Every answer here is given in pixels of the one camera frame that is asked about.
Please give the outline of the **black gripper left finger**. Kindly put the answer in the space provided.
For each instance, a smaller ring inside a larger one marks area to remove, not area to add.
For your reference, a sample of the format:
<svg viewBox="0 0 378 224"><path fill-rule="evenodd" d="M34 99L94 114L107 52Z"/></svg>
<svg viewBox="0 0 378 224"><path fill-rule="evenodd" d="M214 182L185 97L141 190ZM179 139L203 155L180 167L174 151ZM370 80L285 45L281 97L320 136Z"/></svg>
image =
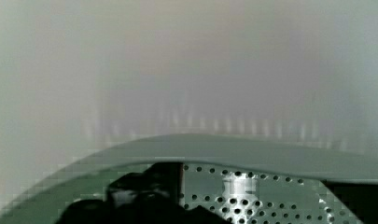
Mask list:
<svg viewBox="0 0 378 224"><path fill-rule="evenodd" d="M55 224L230 224L202 206L181 206L182 179L181 162L154 163L109 184L104 200L71 203Z"/></svg>

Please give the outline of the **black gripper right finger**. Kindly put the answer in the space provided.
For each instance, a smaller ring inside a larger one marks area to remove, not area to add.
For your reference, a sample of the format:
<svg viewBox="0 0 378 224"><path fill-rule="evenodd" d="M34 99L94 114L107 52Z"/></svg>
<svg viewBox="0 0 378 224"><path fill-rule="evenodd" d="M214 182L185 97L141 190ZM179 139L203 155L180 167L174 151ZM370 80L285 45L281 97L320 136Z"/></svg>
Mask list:
<svg viewBox="0 0 378 224"><path fill-rule="evenodd" d="M378 224L378 184L323 181L364 224Z"/></svg>

